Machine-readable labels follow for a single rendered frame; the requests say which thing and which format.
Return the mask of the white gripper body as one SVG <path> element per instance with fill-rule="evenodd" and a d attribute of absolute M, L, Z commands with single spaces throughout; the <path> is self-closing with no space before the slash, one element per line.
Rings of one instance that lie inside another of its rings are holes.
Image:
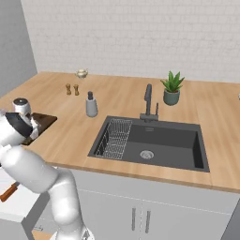
<path fill-rule="evenodd" d="M 31 118 L 30 122 L 33 127 L 33 131 L 30 135 L 30 138 L 34 140 L 39 136 L 39 129 L 41 127 L 41 124 L 38 121 L 36 121 L 34 118 Z"/>

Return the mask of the dark wooden cutting board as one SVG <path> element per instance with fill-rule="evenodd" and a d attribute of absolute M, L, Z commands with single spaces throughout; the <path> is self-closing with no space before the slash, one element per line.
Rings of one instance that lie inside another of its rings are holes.
<path fill-rule="evenodd" d="M 22 120 L 24 121 L 23 127 L 24 141 L 22 142 L 23 145 L 29 145 L 34 141 L 30 138 L 30 135 L 33 131 L 33 127 L 30 122 L 31 118 L 34 118 L 41 124 L 41 127 L 39 129 L 39 136 L 57 120 L 56 116 L 51 116 L 43 113 L 33 112 L 32 114 L 29 113 L 23 114 L 22 115 Z"/>

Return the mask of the grey soap dispenser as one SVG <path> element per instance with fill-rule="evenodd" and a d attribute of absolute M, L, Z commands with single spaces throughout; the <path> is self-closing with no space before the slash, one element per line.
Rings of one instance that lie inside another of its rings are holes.
<path fill-rule="evenodd" d="M 94 98 L 93 92 L 89 91 L 86 99 L 86 115 L 95 117 L 98 115 L 97 100 Z"/>

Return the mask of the white side counter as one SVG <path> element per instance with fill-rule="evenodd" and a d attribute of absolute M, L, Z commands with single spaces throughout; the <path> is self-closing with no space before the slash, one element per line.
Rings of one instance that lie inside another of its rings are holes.
<path fill-rule="evenodd" d="M 14 183 L 15 180 L 0 167 L 0 195 L 5 193 Z M 48 201 L 47 192 L 36 194 L 23 185 L 18 185 L 5 202 L 0 200 L 0 217 L 13 220 L 26 218 L 38 221 Z"/>

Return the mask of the grey cupboard door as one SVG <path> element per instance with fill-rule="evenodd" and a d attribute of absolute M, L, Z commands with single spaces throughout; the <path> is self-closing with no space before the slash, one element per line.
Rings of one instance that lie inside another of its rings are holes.
<path fill-rule="evenodd" d="M 95 240 L 139 240 L 142 202 L 80 189 L 78 191 L 85 225 Z M 132 208 L 136 208 L 135 231 L 131 230 Z"/>
<path fill-rule="evenodd" d="M 151 211 L 149 233 L 145 233 L 146 213 Z M 220 240 L 230 214 L 194 207 L 142 202 L 142 240 Z"/>

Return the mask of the dark grey tap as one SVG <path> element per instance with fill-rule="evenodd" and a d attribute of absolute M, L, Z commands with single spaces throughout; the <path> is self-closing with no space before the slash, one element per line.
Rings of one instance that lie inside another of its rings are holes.
<path fill-rule="evenodd" d="M 140 119 L 145 123 L 158 120 L 158 105 L 156 105 L 156 113 L 151 114 L 151 99 L 152 99 L 152 85 L 149 83 L 146 86 L 144 100 L 146 101 L 146 112 L 140 114 Z"/>

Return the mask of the dark grey sink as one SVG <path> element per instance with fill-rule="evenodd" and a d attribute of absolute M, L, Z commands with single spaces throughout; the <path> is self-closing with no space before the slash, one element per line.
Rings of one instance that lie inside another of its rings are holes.
<path fill-rule="evenodd" d="M 202 130 L 195 124 L 166 121 L 145 123 L 136 118 L 108 115 L 89 151 L 89 157 L 97 158 L 94 151 L 105 127 L 113 118 L 132 121 L 124 155 L 114 160 L 210 172 Z"/>

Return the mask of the grey cupboard top panel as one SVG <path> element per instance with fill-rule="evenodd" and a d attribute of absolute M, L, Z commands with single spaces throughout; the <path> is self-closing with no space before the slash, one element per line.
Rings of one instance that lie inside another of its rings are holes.
<path fill-rule="evenodd" d="M 142 180 L 99 172 L 70 169 L 80 194 L 81 205 L 86 197 L 103 205 L 121 207 L 124 202 L 140 204 L 141 201 L 165 206 L 186 208 L 221 215 L 231 215 L 240 200 L 240 194 L 185 187 L 181 185 Z"/>

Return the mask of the green plant in grey pot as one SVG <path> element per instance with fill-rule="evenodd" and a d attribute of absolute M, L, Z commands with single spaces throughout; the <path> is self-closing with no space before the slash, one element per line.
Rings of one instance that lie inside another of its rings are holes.
<path fill-rule="evenodd" d="M 180 73 L 173 75 L 169 71 L 168 79 L 166 81 L 161 81 L 164 85 L 163 101 L 169 105 L 173 106 L 178 103 L 180 98 L 180 88 L 182 87 L 182 82 L 185 78 L 181 78 Z"/>

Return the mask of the dark grey side cabinet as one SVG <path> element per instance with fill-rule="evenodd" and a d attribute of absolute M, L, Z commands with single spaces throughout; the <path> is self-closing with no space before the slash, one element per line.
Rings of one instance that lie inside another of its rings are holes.
<path fill-rule="evenodd" d="M 232 213 L 221 240 L 240 240 L 240 200 Z"/>

